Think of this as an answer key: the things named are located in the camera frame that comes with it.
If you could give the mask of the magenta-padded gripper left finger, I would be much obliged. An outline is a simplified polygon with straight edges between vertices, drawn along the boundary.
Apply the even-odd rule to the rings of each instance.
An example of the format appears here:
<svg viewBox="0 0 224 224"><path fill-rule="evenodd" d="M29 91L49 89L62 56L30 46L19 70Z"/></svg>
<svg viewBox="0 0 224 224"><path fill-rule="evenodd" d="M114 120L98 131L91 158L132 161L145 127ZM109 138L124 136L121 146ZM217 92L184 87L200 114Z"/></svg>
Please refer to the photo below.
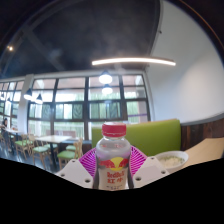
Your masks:
<svg viewBox="0 0 224 224"><path fill-rule="evenodd" d="M91 149L80 159L72 159L57 173L57 176L83 188L93 188L97 171L96 150Z"/></svg>

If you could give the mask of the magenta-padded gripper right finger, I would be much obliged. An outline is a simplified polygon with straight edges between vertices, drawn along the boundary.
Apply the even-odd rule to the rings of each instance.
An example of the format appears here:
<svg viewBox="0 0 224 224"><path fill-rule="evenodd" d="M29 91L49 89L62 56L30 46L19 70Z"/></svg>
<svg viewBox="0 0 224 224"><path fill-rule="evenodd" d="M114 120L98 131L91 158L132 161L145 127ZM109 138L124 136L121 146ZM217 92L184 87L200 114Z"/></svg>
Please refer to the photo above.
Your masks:
<svg viewBox="0 0 224 224"><path fill-rule="evenodd" d="M131 147L128 187L140 188L167 176L169 172L155 156L147 157L136 147Z"/></svg>

